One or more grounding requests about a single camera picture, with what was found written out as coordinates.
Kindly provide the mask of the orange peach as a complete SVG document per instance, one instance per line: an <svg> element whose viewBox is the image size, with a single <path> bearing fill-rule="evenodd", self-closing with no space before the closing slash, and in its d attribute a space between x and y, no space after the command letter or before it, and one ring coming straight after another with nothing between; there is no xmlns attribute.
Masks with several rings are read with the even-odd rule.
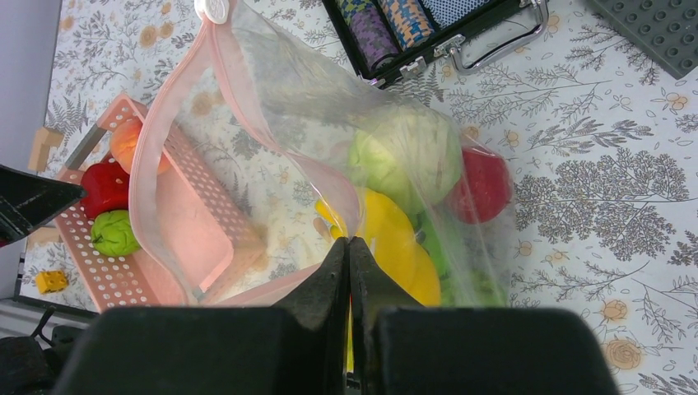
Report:
<svg viewBox="0 0 698 395"><path fill-rule="evenodd" d="M113 131L109 140L110 154L127 174L132 172L133 157L141 130L140 119L129 119Z"/></svg>

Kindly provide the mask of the red bell pepper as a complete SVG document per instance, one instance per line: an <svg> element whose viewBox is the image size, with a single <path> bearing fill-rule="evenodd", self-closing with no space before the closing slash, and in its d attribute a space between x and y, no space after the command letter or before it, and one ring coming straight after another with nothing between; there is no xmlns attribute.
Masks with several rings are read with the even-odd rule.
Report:
<svg viewBox="0 0 698 395"><path fill-rule="evenodd" d="M114 162L90 166L81 178L86 196L81 200L85 216L93 220L98 215L114 210L128 209L129 174Z"/></svg>

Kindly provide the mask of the clear zip top bag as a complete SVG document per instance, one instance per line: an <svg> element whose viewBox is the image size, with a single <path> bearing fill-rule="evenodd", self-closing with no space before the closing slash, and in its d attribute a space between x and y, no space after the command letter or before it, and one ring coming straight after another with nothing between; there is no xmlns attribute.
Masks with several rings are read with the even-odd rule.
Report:
<svg viewBox="0 0 698 395"><path fill-rule="evenodd" d="M356 236L365 219L360 190L367 188L347 173L356 130L388 109L429 107L370 86L245 2L198 1L195 9L201 30L147 113L131 175L157 174L171 126L198 142L225 140L230 134L223 118L230 116L249 137L298 169L332 238ZM433 221L439 216L474 225L486 243L489 224L510 203L493 220L468 224L447 205L449 193L423 212ZM419 214L406 214L415 238Z"/></svg>

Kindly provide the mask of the green cabbage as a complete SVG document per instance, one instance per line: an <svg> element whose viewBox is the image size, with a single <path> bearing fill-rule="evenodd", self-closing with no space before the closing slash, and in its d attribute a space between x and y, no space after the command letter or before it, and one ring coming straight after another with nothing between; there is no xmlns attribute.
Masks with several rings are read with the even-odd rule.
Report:
<svg viewBox="0 0 698 395"><path fill-rule="evenodd" d="M415 216L441 202L462 176L458 128L426 107L388 109L356 130L347 173Z"/></svg>

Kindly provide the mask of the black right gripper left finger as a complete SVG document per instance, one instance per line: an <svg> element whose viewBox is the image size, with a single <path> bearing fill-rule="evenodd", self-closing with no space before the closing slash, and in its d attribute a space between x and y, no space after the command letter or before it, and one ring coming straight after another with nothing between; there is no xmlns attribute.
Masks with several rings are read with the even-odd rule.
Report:
<svg viewBox="0 0 698 395"><path fill-rule="evenodd" d="M57 394L342 394L348 242L268 307L110 309L79 336Z"/></svg>

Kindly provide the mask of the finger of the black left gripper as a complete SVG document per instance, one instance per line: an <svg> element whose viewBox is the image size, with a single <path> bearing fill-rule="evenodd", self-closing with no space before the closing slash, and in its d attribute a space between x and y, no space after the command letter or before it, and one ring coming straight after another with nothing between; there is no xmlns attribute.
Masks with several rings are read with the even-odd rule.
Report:
<svg viewBox="0 0 698 395"><path fill-rule="evenodd" d="M24 239L86 196L75 184L1 166L1 246Z"/></svg>

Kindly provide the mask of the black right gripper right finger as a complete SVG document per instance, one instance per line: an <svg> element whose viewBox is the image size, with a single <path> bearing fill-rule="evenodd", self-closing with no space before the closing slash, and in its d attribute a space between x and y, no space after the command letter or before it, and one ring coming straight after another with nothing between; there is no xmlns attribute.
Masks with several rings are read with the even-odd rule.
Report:
<svg viewBox="0 0 698 395"><path fill-rule="evenodd" d="M354 375L365 394L616 394L589 326L550 308L427 308L348 245Z"/></svg>

